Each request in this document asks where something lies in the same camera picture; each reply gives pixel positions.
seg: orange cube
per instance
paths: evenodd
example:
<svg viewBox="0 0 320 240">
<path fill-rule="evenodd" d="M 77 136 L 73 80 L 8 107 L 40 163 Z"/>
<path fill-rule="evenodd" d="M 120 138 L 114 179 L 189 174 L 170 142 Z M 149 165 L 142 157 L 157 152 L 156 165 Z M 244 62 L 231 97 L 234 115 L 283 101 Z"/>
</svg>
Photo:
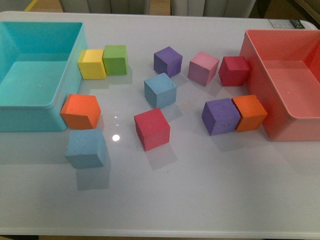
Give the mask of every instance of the orange cube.
<svg viewBox="0 0 320 240">
<path fill-rule="evenodd" d="M 85 130 L 97 127 L 101 110 L 96 96 L 70 94 L 60 115 L 71 129 Z"/>
<path fill-rule="evenodd" d="M 235 127 L 238 132 L 256 130 L 268 115 L 256 95 L 236 96 L 231 100 L 241 116 Z"/>
</svg>

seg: floor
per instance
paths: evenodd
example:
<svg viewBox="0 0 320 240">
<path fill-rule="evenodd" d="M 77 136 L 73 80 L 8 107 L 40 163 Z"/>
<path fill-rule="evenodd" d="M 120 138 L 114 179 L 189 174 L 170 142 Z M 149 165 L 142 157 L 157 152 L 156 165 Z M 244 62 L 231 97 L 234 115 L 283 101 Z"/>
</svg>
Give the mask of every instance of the floor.
<svg viewBox="0 0 320 240">
<path fill-rule="evenodd" d="M 185 238 L 186 240 L 239 240 L 237 238 Z M 171 237 L 110 237 L 110 236 L 40 236 L 39 240 L 183 240 L 183 238 Z"/>
</svg>

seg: purple cube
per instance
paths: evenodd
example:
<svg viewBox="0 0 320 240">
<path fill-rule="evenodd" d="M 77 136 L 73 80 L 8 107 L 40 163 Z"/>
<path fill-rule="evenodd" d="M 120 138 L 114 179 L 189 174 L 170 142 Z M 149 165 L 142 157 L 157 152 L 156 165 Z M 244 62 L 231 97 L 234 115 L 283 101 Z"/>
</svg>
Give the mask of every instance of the purple cube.
<svg viewBox="0 0 320 240">
<path fill-rule="evenodd" d="M 171 47 L 156 52 L 153 58 L 153 68 L 158 74 L 166 73 L 171 78 L 181 72 L 182 56 Z"/>
<path fill-rule="evenodd" d="M 232 132 L 241 118 L 230 98 L 207 101 L 201 117 L 211 136 Z"/>
</svg>

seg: block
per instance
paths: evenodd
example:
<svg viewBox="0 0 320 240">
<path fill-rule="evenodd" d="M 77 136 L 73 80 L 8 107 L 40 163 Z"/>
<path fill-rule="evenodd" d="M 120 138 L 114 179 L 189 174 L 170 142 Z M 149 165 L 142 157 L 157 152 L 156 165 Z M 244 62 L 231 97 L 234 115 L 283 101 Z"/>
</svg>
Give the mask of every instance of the block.
<svg viewBox="0 0 320 240">
<path fill-rule="evenodd" d="M 161 73 L 144 81 L 144 96 L 153 108 L 163 108 L 176 101 L 177 86 Z"/>
<path fill-rule="evenodd" d="M 158 74 L 165 73 L 169 78 L 181 72 L 182 55 L 171 47 L 157 51 L 153 55 L 153 68 Z"/>
<path fill-rule="evenodd" d="M 103 49 L 84 49 L 81 51 L 78 66 L 83 79 L 106 78 L 103 54 Z"/>
<path fill-rule="evenodd" d="M 238 132 L 256 130 L 268 115 L 256 95 L 236 96 L 232 102 L 241 116 L 235 128 Z"/>
<path fill-rule="evenodd" d="M 160 108 L 134 116 L 135 130 L 145 151 L 166 144 L 170 140 L 170 126 Z"/>
<path fill-rule="evenodd" d="M 215 77 L 219 59 L 200 51 L 189 63 L 188 78 L 206 86 Z"/>
<path fill-rule="evenodd" d="M 104 47 L 103 63 L 107 75 L 127 75 L 128 56 L 126 45 L 106 45 Z"/>
<path fill-rule="evenodd" d="M 97 127 L 101 110 L 96 96 L 70 94 L 60 114 L 71 129 L 84 130 Z"/>
<path fill-rule="evenodd" d="M 240 120 L 240 114 L 230 98 L 207 101 L 201 117 L 211 136 L 232 132 Z"/>
<path fill-rule="evenodd" d="M 225 56 L 219 69 L 222 86 L 242 86 L 249 77 L 251 68 L 244 56 Z"/>
<path fill-rule="evenodd" d="M 102 131 L 70 131 L 65 157 L 75 169 L 103 167 L 107 157 L 107 146 Z"/>
</svg>

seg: red cube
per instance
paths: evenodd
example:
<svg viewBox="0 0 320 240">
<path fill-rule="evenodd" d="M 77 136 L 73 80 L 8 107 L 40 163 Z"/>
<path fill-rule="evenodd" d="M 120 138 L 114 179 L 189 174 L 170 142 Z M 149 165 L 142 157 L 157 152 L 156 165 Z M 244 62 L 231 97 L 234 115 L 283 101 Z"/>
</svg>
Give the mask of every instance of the red cube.
<svg viewBox="0 0 320 240">
<path fill-rule="evenodd" d="M 145 151 L 169 142 L 170 126 L 160 108 L 135 115 L 134 122 Z"/>
<path fill-rule="evenodd" d="M 244 56 L 224 56 L 218 74 L 222 86 L 242 86 L 250 71 Z"/>
</svg>

